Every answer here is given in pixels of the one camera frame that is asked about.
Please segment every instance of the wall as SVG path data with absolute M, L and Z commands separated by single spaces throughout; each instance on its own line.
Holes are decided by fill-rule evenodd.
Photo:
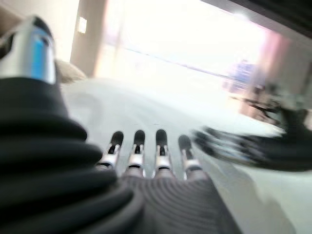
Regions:
M 93 76 L 103 34 L 103 17 L 106 0 L 80 0 L 76 28 L 79 17 L 87 20 L 86 33 L 75 30 L 70 62 L 87 76 Z
M 56 43 L 56 57 L 70 60 L 79 0 L 0 0 L 14 13 L 36 14 L 49 25 Z

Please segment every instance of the robotic hand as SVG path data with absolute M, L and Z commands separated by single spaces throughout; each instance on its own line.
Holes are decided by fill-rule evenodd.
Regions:
M 166 133 L 157 132 L 154 178 L 145 178 L 145 134 L 126 172 L 115 172 L 123 134 L 107 151 L 87 144 L 59 88 L 53 39 L 37 17 L 0 41 L 0 233 L 240 233 L 187 136 L 185 180 L 174 176 Z
M 277 137 L 242 136 L 205 128 L 194 141 L 206 154 L 226 161 L 284 171 L 312 169 L 312 132 L 304 125 L 303 98 L 270 86 L 274 108 L 266 109 L 285 130 Z

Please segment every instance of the blurry object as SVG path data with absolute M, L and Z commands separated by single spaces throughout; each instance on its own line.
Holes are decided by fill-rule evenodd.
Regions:
M 231 0 L 312 38 L 311 11 L 308 0 Z
M 285 131 L 278 137 L 243 136 L 206 128 L 195 143 L 208 155 L 230 162 L 283 171 L 312 169 L 312 131 L 305 126 L 308 111 L 303 95 L 290 94 L 280 84 L 267 87 L 267 106 L 245 99 Z
M 79 68 L 69 62 L 64 62 L 57 59 L 57 66 L 61 72 L 61 82 L 64 84 L 71 84 L 77 81 L 88 79 Z
M 0 36 L 10 31 L 18 23 L 22 22 L 23 17 L 20 17 L 10 10 L 0 6 Z M 61 73 L 62 83 L 73 83 L 79 80 L 87 79 L 87 76 L 71 63 L 62 60 L 56 60 L 57 67 Z

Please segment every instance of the black fingertip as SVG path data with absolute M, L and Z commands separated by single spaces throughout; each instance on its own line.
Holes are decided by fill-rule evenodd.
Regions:
M 205 140 L 195 137 L 193 141 L 195 145 L 197 145 L 204 153 L 208 155 L 215 155 L 214 150 L 207 145 L 207 142 Z
M 203 139 L 203 140 L 208 140 L 208 136 L 207 136 L 205 133 L 196 131 L 196 132 L 194 133 L 194 135 L 195 135 L 195 137 L 197 137 L 197 138 L 200 138 L 200 139 Z
M 115 132 L 111 139 L 112 145 L 122 145 L 123 133 L 121 131 Z
M 215 138 L 218 138 L 218 139 L 219 139 L 218 131 L 217 131 L 217 130 L 215 130 L 215 129 L 213 129 L 213 128 L 208 128 L 208 127 L 206 127 L 206 128 L 204 129 L 204 131 L 207 132 L 207 133 L 210 134 L 210 135 L 213 135 Z
M 167 145 L 167 133 L 163 129 L 159 129 L 156 132 L 156 145 L 164 146 Z
M 180 150 L 183 150 L 183 149 L 189 150 L 192 147 L 191 140 L 186 135 L 180 136 L 178 142 L 179 142 Z
M 144 145 L 145 141 L 145 133 L 142 130 L 136 131 L 134 144 L 136 145 Z

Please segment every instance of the white table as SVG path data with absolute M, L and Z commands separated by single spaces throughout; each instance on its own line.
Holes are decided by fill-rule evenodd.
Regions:
M 228 110 L 213 98 L 192 99 L 168 90 L 138 89 L 108 79 L 94 79 L 64 86 L 72 118 L 89 133 L 89 142 L 105 149 L 115 131 L 124 133 L 117 164 L 121 174 L 138 129 L 146 135 L 146 174 L 153 172 L 156 131 L 168 135 L 173 168 L 182 179 L 178 137 L 207 125 L 232 133 L 275 134 L 268 124 Z M 249 168 L 206 156 L 194 146 L 204 170 L 211 176 L 241 230 L 247 234 L 310 234 L 312 226 L 312 172 L 287 173 Z

